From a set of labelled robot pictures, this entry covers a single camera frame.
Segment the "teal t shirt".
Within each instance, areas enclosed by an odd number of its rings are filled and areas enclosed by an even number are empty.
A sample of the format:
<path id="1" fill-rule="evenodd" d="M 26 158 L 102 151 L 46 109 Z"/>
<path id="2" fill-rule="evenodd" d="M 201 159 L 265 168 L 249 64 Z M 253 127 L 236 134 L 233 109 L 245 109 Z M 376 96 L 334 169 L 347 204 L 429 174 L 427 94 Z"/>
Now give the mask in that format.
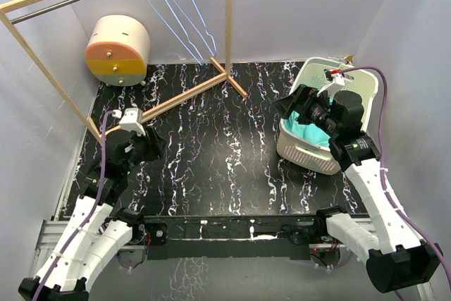
<path id="1" fill-rule="evenodd" d="M 297 122 L 299 114 L 293 111 L 290 114 L 289 119 L 284 120 L 284 126 L 286 130 L 297 138 L 310 142 L 313 145 L 320 147 L 328 147 L 330 137 L 322 131 L 322 129 L 316 127 L 314 124 L 303 125 Z"/>

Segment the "blue wire hanger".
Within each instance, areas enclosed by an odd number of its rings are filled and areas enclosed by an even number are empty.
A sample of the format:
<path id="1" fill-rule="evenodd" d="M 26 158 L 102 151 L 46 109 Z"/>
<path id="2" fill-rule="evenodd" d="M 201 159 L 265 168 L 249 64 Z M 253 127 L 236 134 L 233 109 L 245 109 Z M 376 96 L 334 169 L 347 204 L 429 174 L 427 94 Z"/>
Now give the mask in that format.
<path id="1" fill-rule="evenodd" d="M 145 0 L 193 62 L 202 65 L 216 55 L 215 38 L 195 0 Z"/>
<path id="2" fill-rule="evenodd" d="M 168 9 L 168 29 L 198 64 L 217 52 L 216 40 L 209 32 L 201 9 L 195 0 L 162 0 Z"/>

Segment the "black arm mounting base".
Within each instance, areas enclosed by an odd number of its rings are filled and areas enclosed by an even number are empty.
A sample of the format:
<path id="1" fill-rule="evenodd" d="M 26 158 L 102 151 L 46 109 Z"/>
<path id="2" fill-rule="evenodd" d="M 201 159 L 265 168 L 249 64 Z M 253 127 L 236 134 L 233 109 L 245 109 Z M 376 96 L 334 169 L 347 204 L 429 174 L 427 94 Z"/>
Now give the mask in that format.
<path id="1" fill-rule="evenodd" d="M 145 259 L 282 257 L 308 260 L 336 254 L 344 244 L 314 232 L 312 215 L 295 216 L 147 216 L 143 237 L 125 251 L 141 250 Z"/>

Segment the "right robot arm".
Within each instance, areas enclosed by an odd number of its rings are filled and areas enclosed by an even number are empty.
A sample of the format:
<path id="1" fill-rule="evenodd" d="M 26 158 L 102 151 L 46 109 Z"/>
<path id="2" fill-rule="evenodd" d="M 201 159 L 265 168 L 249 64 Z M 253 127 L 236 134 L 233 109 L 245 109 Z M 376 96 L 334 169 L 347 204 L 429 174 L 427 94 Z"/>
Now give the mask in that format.
<path id="1" fill-rule="evenodd" d="M 330 152 L 359 193 L 375 228 L 370 233 L 343 208 L 331 207 L 316 213 L 312 234 L 322 242 L 335 238 L 346 245 L 381 293 L 429 282 L 442 253 L 405 221 L 401 208 L 389 202 L 381 153 L 362 130 L 362 97 L 340 90 L 329 98 L 327 92 L 300 85 L 273 105 L 282 118 L 297 112 L 299 124 L 314 124 L 329 136 Z"/>

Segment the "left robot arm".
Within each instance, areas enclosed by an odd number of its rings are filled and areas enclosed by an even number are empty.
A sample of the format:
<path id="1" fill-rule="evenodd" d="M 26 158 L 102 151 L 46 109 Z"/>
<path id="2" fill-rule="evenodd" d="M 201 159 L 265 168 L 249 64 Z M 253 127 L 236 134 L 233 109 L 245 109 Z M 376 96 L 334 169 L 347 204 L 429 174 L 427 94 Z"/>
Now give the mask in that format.
<path id="1" fill-rule="evenodd" d="M 164 155 L 165 140 L 149 125 L 144 131 L 143 136 L 124 130 L 107 136 L 54 250 L 32 278 L 20 283 L 24 300 L 88 300 L 99 274 L 122 246 L 144 239 L 141 213 L 113 209 L 131 171 Z"/>

